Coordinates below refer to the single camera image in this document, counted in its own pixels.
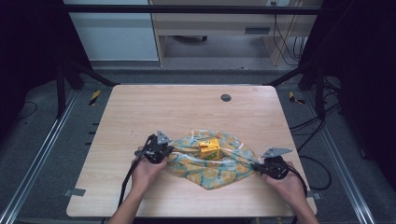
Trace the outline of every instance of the furoshiki wrapping cloth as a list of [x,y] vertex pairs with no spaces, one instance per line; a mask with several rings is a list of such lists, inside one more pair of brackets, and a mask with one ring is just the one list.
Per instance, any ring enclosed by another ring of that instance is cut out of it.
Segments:
[[[199,158],[200,141],[217,138],[222,159]],[[254,152],[237,137],[227,133],[192,130],[191,135],[170,144],[174,152],[169,155],[171,171],[189,179],[204,189],[218,189],[254,173],[250,164],[260,163]]]

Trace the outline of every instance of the cloth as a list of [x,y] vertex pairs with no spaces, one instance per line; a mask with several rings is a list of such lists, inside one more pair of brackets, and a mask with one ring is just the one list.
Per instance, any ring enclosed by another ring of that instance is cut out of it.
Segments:
[[[212,137],[219,139],[222,159],[198,159],[199,140]],[[252,162],[260,163],[249,147],[227,133],[192,130],[189,136],[172,142],[170,146],[176,149],[168,158],[171,171],[204,189],[218,189],[243,179],[254,173],[250,165]]]

